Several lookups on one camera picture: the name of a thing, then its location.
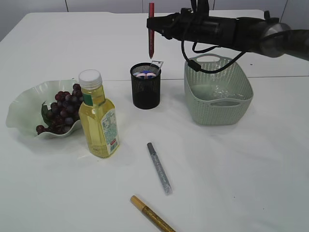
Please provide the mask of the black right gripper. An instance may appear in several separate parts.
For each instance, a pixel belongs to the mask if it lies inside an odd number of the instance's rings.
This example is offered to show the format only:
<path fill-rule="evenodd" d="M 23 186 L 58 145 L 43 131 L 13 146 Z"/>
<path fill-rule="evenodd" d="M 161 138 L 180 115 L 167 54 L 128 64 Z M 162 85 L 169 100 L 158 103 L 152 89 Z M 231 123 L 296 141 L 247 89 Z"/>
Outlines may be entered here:
<path fill-rule="evenodd" d="M 230 47 L 235 40 L 237 24 L 235 18 L 214 17 L 182 8 L 179 13 L 149 17 L 146 26 L 168 40 Z"/>

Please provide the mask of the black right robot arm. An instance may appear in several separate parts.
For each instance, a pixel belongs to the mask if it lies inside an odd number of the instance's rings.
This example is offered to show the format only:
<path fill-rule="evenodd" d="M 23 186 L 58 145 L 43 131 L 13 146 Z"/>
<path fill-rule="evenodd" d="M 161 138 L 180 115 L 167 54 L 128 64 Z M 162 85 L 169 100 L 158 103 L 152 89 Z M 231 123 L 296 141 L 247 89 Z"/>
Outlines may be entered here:
<path fill-rule="evenodd" d="M 179 13 L 147 19 L 147 28 L 168 40 L 211 44 L 277 58 L 309 59 L 309 31 L 291 29 L 278 18 L 216 17 L 183 8 Z"/>

